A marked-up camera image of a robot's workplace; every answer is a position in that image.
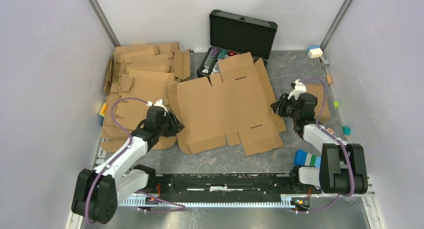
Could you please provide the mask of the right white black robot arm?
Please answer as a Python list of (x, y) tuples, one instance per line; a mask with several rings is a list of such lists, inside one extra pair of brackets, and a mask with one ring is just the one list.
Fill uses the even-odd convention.
[(326, 194), (365, 194), (369, 183), (363, 147), (327, 131), (316, 120), (317, 104), (318, 99), (314, 95), (303, 92), (299, 96), (284, 93), (270, 106), (276, 115), (292, 119), (294, 132), (321, 153), (319, 167), (296, 165), (293, 168), (294, 176), (288, 180), (289, 188), (295, 193), (302, 193), (310, 185)]

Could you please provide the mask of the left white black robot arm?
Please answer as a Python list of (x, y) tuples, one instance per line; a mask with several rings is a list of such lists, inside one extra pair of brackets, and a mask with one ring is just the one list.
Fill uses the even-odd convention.
[(156, 171), (134, 163), (145, 156), (161, 137), (174, 137), (184, 125), (163, 101), (149, 101), (146, 118), (130, 133), (121, 148), (94, 169), (83, 169), (77, 176), (71, 211), (89, 223), (107, 224), (119, 203), (138, 190), (153, 192)]

